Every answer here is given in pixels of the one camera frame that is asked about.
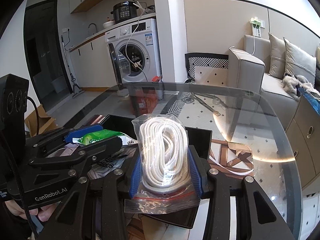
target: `grey pillow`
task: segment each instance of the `grey pillow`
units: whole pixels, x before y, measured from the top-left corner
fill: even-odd
[[[285,37],[285,72],[290,75],[305,76],[310,83],[315,84],[316,58],[309,55]]]
[[[317,60],[316,64],[316,80],[315,80],[315,88],[320,91],[320,63]]]
[[[271,46],[271,62],[269,75],[282,79],[285,72],[285,44],[284,40],[269,33]]]

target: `white bowl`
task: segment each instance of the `white bowl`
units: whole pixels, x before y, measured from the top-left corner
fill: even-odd
[[[115,21],[106,22],[102,26],[103,26],[104,29],[106,29],[108,27],[111,27],[112,25],[115,25]]]

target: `door frame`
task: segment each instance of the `door frame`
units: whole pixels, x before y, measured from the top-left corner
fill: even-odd
[[[69,93],[71,94],[73,92],[73,90],[72,90],[72,87],[71,87],[71,84],[70,84],[70,80],[68,78],[68,74],[67,74],[67,71],[66,71],[66,66],[65,66],[64,61],[63,61],[62,52],[61,52],[60,38],[59,38],[58,20],[57,20],[57,3],[58,3],[58,0],[45,0],[45,1],[41,1],[39,3],[32,4],[32,5],[28,6],[28,7],[26,7],[25,12],[27,10],[30,10],[30,9],[36,7],[36,6],[43,5],[43,4],[50,3],[50,2],[53,2],[53,10],[54,10],[54,14],[53,14],[53,25],[54,26],[53,27],[54,27],[54,35],[55,35],[55,38],[56,38],[56,45],[57,45],[57,49],[58,49],[59,60],[60,60],[62,72],[63,72],[63,75],[64,75],[64,79],[66,80],[67,87],[69,89]],[[37,95],[37,97],[39,99],[39,102],[42,104],[42,99],[39,96],[39,92],[38,92],[38,89],[36,87],[36,83],[35,83],[35,81],[33,79],[32,73],[31,73],[31,68],[30,68],[30,63],[29,63],[29,59],[28,59],[26,42],[27,42],[26,39],[23,39],[25,57],[26,57],[26,62],[27,62],[27,66],[28,66],[30,79],[31,79],[32,85],[34,87],[34,90],[36,92],[36,95]]]

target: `washing machine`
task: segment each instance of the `washing machine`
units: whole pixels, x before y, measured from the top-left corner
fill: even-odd
[[[152,82],[155,76],[162,74],[156,19],[140,20],[138,28],[137,26],[138,23],[133,22],[105,33],[117,83]],[[117,51],[137,63],[140,68],[130,63],[130,75],[121,77]]]

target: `sofa armrest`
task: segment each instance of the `sofa armrest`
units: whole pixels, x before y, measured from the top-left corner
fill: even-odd
[[[265,64],[249,53],[229,49],[227,86],[260,93]]]

